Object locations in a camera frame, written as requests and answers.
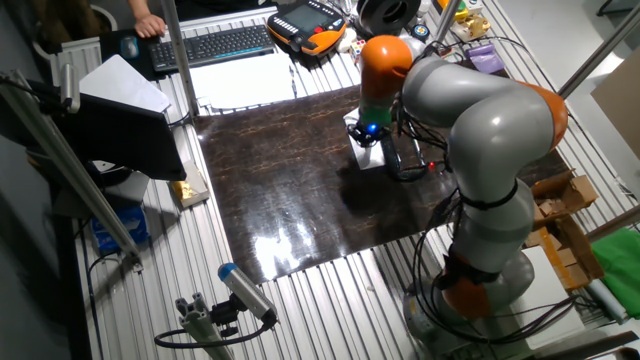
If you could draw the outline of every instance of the black keyboard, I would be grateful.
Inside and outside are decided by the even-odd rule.
[[[184,39],[189,66],[208,65],[274,52],[275,44],[267,27],[249,26]],[[171,42],[149,46],[156,72],[176,70],[178,65]]]

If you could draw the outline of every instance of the dark marble tabletop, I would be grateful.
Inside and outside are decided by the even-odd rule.
[[[233,260],[254,281],[415,234],[455,188],[438,171],[414,183],[361,171],[342,120],[358,98],[353,87],[197,121]],[[395,140],[415,163],[409,139]],[[554,151],[520,178],[532,185],[566,169]]]

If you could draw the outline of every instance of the white sheet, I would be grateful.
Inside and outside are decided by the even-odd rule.
[[[533,264],[536,276],[527,291],[511,304],[511,310],[517,313],[547,304],[555,304],[566,299],[568,297],[567,292],[562,287],[562,283],[560,283],[542,247],[534,246],[524,250],[523,253]],[[550,308],[542,308],[529,311],[515,316],[515,319],[522,327],[531,323],[549,309]],[[543,331],[528,337],[526,341],[531,350],[536,350],[545,345],[557,342],[559,339],[568,338],[583,330],[584,324],[574,308]]]
[[[200,105],[236,109],[293,99],[285,54],[270,54],[190,69]]]
[[[120,55],[112,56],[80,80],[80,92],[156,112],[171,105],[162,91]]]

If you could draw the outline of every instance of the desk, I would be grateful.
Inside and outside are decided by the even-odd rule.
[[[262,23],[270,13],[248,12],[184,23],[184,36]],[[519,39],[513,25],[503,15],[496,0],[485,1],[483,11],[492,24],[490,35]],[[436,30],[438,16],[429,13],[428,27]],[[498,43],[496,51],[516,80],[548,87],[544,74],[517,47]],[[295,63],[298,96],[308,96],[359,84],[358,69],[349,56],[332,55],[311,64],[309,69]],[[83,77],[100,64],[97,39],[63,45],[63,51],[52,57],[55,82],[61,64],[71,63]],[[171,76],[154,83],[171,99],[167,121],[179,120],[186,112],[179,78]],[[204,114],[210,110],[203,104]],[[192,126],[178,127],[175,137],[181,156],[193,159],[209,181],[209,173]],[[591,147],[591,136],[570,120],[558,153],[578,175],[587,174],[601,198],[576,216],[583,230],[590,231],[612,219],[633,204],[617,189],[614,176],[606,168],[606,159],[597,147]],[[151,241],[141,248],[145,270],[141,274],[120,274],[114,261],[96,266],[87,279],[87,264],[97,258],[91,242],[76,240],[78,266],[86,304],[87,328],[93,358],[100,359],[206,359],[202,351],[171,351],[157,348],[153,336],[177,329],[178,313],[173,301],[201,291],[209,304],[224,301],[229,293],[218,280],[220,264],[232,261],[229,242],[222,226],[218,194],[211,201],[180,212],[171,198],[166,183],[152,181],[144,199],[151,229]],[[445,251],[445,232],[429,236],[429,252]],[[309,358],[373,358],[416,359],[428,357],[425,349],[406,331],[402,319],[402,296],[409,285],[410,265],[415,238],[376,246],[366,251],[311,267],[305,271],[265,282],[260,286],[273,299],[280,317],[275,332],[267,332],[248,343],[231,347],[237,359],[309,359]],[[430,271],[439,264],[425,260]],[[88,280],[96,291],[95,321],[88,293]],[[596,324],[599,313],[584,312],[583,321]],[[241,334],[257,330],[252,317],[241,314]]]

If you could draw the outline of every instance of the small box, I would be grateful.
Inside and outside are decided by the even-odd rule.
[[[567,266],[566,269],[567,269],[567,272],[569,273],[569,276],[571,277],[572,281],[575,284],[585,284],[584,286],[586,286],[591,282],[591,280],[589,280],[589,277],[587,276],[585,271],[582,270],[580,265],[574,264],[571,266]]]
[[[549,234],[549,240],[551,240],[551,244],[553,244],[553,248],[558,250],[562,247],[562,243],[558,240],[553,234]]]
[[[534,247],[542,244],[542,237],[545,236],[545,234],[548,234],[546,231],[546,228],[542,228],[529,234],[527,240],[525,240],[527,247]]]
[[[208,199],[209,187],[193,160],[182,165],[187,173],[187,178],[184,181],[173,181],[171,187],[184,209]]]
[[[598,198],[586,175],[574,177],[573,170],[538,181],[531,187],[543,218],[535,217],[534,229],[587,208]]]
[[[351,54],[351,59],[353,59],[354,63],[358,63],[360,61],[360,53],[362,53],[362,49],[367,44],[364,40],[358,40],[351,43],[349,47],[349,53]]]
[[[544,215],[542,215],[542,211],[540,211],[540,207],[534,203],[533,204],[533,221],[540,222],[542,220],[544,220]]]

